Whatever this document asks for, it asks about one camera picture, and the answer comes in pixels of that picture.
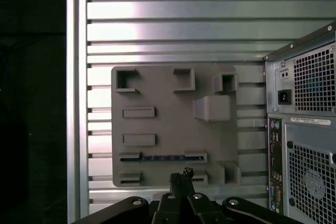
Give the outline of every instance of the computer tower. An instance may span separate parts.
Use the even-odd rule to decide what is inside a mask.
[[[265,60],[269,207],[303,223],[336,223],[336,23]]]

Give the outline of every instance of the ventilation grille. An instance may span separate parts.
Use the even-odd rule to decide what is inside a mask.
[[[329,50],[295,61],[295,106],[298,111],[330,112],[336,107],[334,71],[334,54]]]
[[[328,154],[295,145],[289,153],[289,178],[301,212],[317,224],[336,223],[336,173]]]

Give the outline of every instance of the power socket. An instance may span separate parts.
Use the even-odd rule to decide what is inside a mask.
[[[284,89],[278,91],[278,104],[279,105],[292,104],[292,91],[290,89]]]
[[[288,79],[289,78],[289,71],[285,69],[280,72],[280,80]]]

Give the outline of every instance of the aluminum extrusion wall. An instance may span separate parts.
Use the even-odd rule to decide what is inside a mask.
[[[336,17],[335,0],[68,0],[69,222],[122,198],[150,199],[167,188],[112,182],[113,66],[144,62],[232,61],[241,186],[207,188],[267,205],[262,57]]]

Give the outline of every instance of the dark background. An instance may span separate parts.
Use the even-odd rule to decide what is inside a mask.
[[[8,223],[66,223],[66,0],[0,3],[0,100],[17,123],[0,135],[2,209]]]

